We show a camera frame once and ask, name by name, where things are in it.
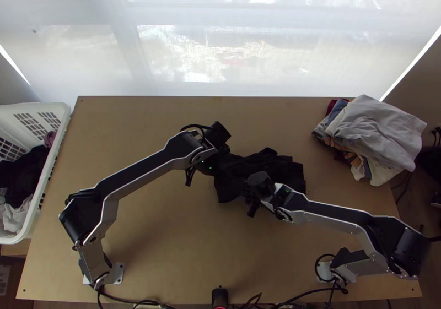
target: white curtain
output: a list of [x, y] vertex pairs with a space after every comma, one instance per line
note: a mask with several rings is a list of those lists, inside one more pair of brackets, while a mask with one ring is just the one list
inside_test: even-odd
[[78, 95], [380, 98], [441, 0], [0, 0], [0, 45], [42, 101]]

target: white cloth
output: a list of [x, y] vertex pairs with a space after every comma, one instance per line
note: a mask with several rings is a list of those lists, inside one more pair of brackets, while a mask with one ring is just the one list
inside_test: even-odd
[[8, 203], [3, 205], [2, 211], [3, 228], [5, 231], [18, 233], [23, 227], [24, 220], [29, 210], [33, 194], [28, 196], [19, 208], [12, 208]]
[[383, 167], [415, 169], [427, 125], [419, 118], [361, 95], [348, 103], [338, 121], [328, 135], [339, 144]]
[[372, 186], [381, 186], [403, 171], [403, 168], [386, 168], [370, 160], [368, 160], [368, 164], [372, 176], [369, 183]]

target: wooden table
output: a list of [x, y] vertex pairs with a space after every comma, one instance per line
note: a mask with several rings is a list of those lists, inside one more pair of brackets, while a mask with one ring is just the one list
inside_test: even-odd
[[[349, 167], [311, 135], [329, 98], [80, 97], [61, 148], [34, 231], [17, 297], [95, 302], [82, 285], [78, 255], [58, 221], [70, 193], [161, 149], [189, 123], [221, 121], [232, 134], [232, 152], [249, 155], [268, 146], [304, 164], [310, 199], [398, 216], [388, 185], [353, 179]], [[263, 292], [261, 302], [281, 302], [325, 286], [314, 262], [340, 247], [360, 249], [354, 237], [304, 224], [283, 223], [265, 210], [246, 216], [237, 200], [219, 204], [213, 178], [196, 174], [190, 188], [172, 171], [120, 202], [118, 218], [103, 240], [113, 262], [126, 264], [112, 295], [166, 303], [210, 303], [222, 285], [233, 303]], [[417, 281], [392, 275], [360, 277], [336, 301], [421, 296]], [[328, 292], [305, 301], [327, 300]]]

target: black garment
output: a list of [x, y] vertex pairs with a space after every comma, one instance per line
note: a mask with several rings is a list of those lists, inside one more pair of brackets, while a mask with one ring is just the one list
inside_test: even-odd
[[19, 208], [35, 192], [49, 148], [37, 146], [14, 162], [0, 162], [0, 187], [7, 187], [5, 202]]
[[298, 192], [306, 192], [303, 165], [293, 162], [291, 156], [278, 156], [275, 150], [268, 147], [246, 157], [228, 153], [218, 163], [214, 187], [220, 203], [230, 202], [244, 194], [246, 179], [258, 171], [266, 171], [277, 183], [286, 184]]

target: laundry basket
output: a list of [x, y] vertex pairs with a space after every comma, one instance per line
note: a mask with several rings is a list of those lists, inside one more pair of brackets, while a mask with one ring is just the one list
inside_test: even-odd
[[1, 224], [0, 243], [12, 244], [31, 237], [70, 117], [70, 107], [60, 102], [0, 106], [0, 160], [18, 159], [33, 147], [43, 145], [47, 132], [57, 131], [22, 229], [18, 234], [12, 234], [4, 231]]

